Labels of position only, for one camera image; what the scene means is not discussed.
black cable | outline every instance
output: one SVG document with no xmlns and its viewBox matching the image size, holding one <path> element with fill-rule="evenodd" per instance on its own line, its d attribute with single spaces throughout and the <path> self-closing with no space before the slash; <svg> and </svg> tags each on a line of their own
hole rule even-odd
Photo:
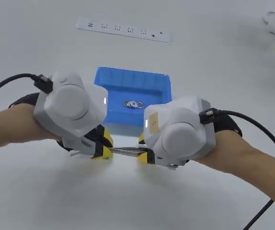
<svg viewBox="0 0 275 230">
<path fill-rule="evenodd" d="M 241 114 L 241 113 L 237 113 L 234 111 L 227 111 L 227 110 L 216 110 L 214 111 L 214 115 L 232 115 L 232 116 L 237 116 L 239 118 L 242 118 L 250 123 L 252 123 L 253 125 L 255 125 L 256 127 L 258 127 L 259 129 L 261 129 L 274 143 L 275 143 L 275 136 L 268 131 L 263 125 L 261 125 L 259 122 L 255 121 L 254 119 Z M 243 228 L 243 230 L 248 230 L 259 218 L 260 216 L 274 203 L 273 200 L 269 200 L 265 206 L 251 219 L 251 221 Z"/>
<path fill-rule="evenodd" d="M 0 88 L 4 85 L 8 84 L 9 82 L 20 79 L 20 78 L 31 78 L 31 79 L 35 80 L 36 77 L 37 77 L 36 75 L 30 74 L 30 73 L 17 74 L 17 75 L 9 77 L 9 78 L 3 80 L 2 82 L 0 82 Z"/>
<path fill-rule="evenodd" d="M 263 213 L 274 203 L 273 200 L 269 200 L 266 205 L 249 221 L 249 223 L 243 228 L 243 230 L 248 230 L 250 227 L 263 215 Z"/>
<path fill-rule="evenodd" d="M 53 82 L 51 79 L 46 78 L 44 75 L 34 75 L 30 73 L 21 73 L 9 77 L 2 82 L 0 82 L 0 88 L 11 81 L 20 79 L 20 78 L 31 78 L 34 81 L 34 86 L 43 91 L 44 93 L 49 94 L 53 90 Z"/>
</svg>

white object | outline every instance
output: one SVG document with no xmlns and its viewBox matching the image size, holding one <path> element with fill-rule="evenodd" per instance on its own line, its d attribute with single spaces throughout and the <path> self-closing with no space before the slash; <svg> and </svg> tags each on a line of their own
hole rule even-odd
<svg viewBox="0 0 275 230">
<path fill-rule="evenodd" d="M 157 29 L 138 28 L 136 26 L 126 25 L 124 23 L 116 23 L 104 19 L 94 21 L 90 18 L 79 17 L 76 27 L 77 29 L 82 30 L 89 30 L 127 37 L 135 37 L 158 42 L 169 43 L 172 41 L 171 33 L 166 31 Z"/>
<path fill-rule="evenodd" d="M 50 94 L 40 92 L 34 109 L 35 119 L 48 131 L 62 137 L 65 147 L 93 154 L 94 144 L 84 135 L 105 119 L 107 90 L 93 84 L 83 85 L 77 73 L 56 72 L 49 78 L 54 83 L 53 91 Z"/>
<path fill-rule="evenodd" d="M 203 157 L 215 145 L 213 124 L 200 123 L 199 113 L 210 103 L 198 97 L 183 97 L 144 111 L 144 141 L 160 165 L 184 165 Z"/>
<path fill-rule="evenodd" d="M 275 12 L 269 11 L 263 16 L 263 20 L 266 23 L 266 30 L 275 34 Z"/>
</svg>

cable connector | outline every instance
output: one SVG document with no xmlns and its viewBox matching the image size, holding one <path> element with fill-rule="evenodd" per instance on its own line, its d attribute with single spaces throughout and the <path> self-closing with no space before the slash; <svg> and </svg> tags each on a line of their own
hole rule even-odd
<svg viewBox="0 0 275 230">
<path fill-rule="evenodd" d="M 219 115 L 219 110 L 210 108 L 199 113 L 200 123 L 207 125 L 216 121 Z"/>
<path fill-rule="evenodd" d="M 51 79 L 45 77 L 42 74 L 38 76 L 34 75 L 32 79 L 34 80 L 34 86 L 43 91 L 44 93 L 49 94 L 52 92 L 53 81 Z"/>
</svg>

white plastic housing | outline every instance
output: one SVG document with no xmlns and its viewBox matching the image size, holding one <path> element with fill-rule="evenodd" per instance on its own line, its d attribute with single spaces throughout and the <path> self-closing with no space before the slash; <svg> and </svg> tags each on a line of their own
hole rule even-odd
<svg viewBox="0 0 275 230">
<path fill-rule="evenodd" d="M 263 16 L 263 20 L 266 23 L 266 30 L 270 33 L 275 34 L 275 12 L 267 12 L 264 16 Z"/>
<path fill-rule="evenodd" d="M 83 137 L 107 114 L 108 92 L 105 88 L 83 84 L 77 73 L 56 72 L 50 79 L 53 91 L 40 92 L 34 116 L 48 131 L 67 139 Z"/>
<path fill-rule="evenodd" d="M 213 124 L 203 125 L 199 119 L 199 113 L 208 108 L 210 103 L 191 96 L 145 109 L 144 141 L 154 151 L 156 164 L 184 165 L 215 147 Z"/>
</svg>

black cord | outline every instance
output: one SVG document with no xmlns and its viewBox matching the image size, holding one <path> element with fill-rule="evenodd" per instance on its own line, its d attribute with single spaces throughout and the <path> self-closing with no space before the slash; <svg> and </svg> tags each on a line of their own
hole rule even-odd
<svg viewBox="0 0 275 230">
<path fill-rule="evenodd" d="M 15 76 L 12 76 L 12 77 L 9 77 L 5 80 L 3 80 L 2 82 L 0 82 L 0 88 L 6 84 L 8 84 L 9 82 L 11 81 L 14 81 L 14 80 L 17 80 L 17 79 L 20 79 L 20 78 L 31 78 L 31 79 L 35 79 L 35 77 L 37 77 L 36 75 L 34 74 L 29 74 L 29 73 L 22 73 L 22 74 L 17 74 Z"/>
<path fill-rule="evenodd" d="M 21 73 L 21 74 L 17 74 L 12 77 L 9 77 L 3 80 L 2 82 L 0 82 L 0 88 L 11 81 L 21 79 L 21 78 L 31 78 L 32 80 L 34 80 L 34 86 L 47 94 L 53 90 L 53 82 L 51 79 L 46 78 L 44 75 L 37 76 L 30 73 Z"/>
<path fill-rule="evenodd" d="M 261 125 L 259 122 L 257 122 L 256 120 L 241 114 L 241 113 L 237 113 L 234 111 L 227 111 L 227 110 L 207 110 L 204 113 L 202 112 L 201 114 L 201 119 L 205 118 L 205 115 L 209 117 L 210 120 L 214 120 L 215 117 L 219 117 L 220 115 L 232 115 L 232 116 L 237 116 L 239 118 L 242 118 L 250 123 L 252 123 L 253 125 L 255 125 L 256 127 L 258 127 L 259 129 L 261 129 L 274 143 L 275 143 L 275 136 L 268 131 L 263 125 Z M 243 228 L 243 230 L 248 230 L 259 218 L 260 216 L 274 203 L 273 200 L 269 200 L 266 205 L 251 219 L 251 221 Z"/>
<path fill-rule="evenodd" d="M 249 223 L 243 228 L 243 230 L 248 230 L 251 226 L 263 215 L 263 213 L 274 203 L 273 200 L 269 200 L 266 205 L 249 221 Z"/>
</svg>

